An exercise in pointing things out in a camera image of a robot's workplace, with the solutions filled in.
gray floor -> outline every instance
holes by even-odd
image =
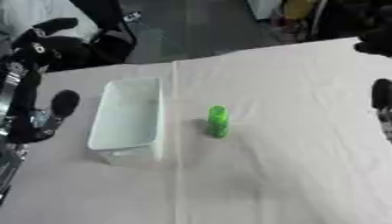
[[[122,0],[140,10],[139,39],[129,63],[194,59],[279,43],[259,25],[246,0]]]

plastic bin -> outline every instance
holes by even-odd
[[[159,79],[114,80],[104,89],[88,148],[112,165],[159,160],[164,102]]]

chair leg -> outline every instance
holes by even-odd
[[[131,13],[123,17],[124,22],[127,24],[134,24],[140,21],[142,18],[142,12],[140,10],[132,11]]]

yellow object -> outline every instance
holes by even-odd
[[[283,8],[283,14],[286,19],[306,18],[311,12],[314,1],[310,0],[288,0]]]

white table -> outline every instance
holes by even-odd
[[[42,102],[62,88],[83,101],[55,138],[31,147],[0,223],[392,223],[392,146],[369,97],[375,79],[392,79],[392,60],[354,42],[50,75]],[[165,158],[104,164],[86,151],[102,88],[145,76],[164,81]],[[231,112],[221,140],[200,133],[216,104]]]

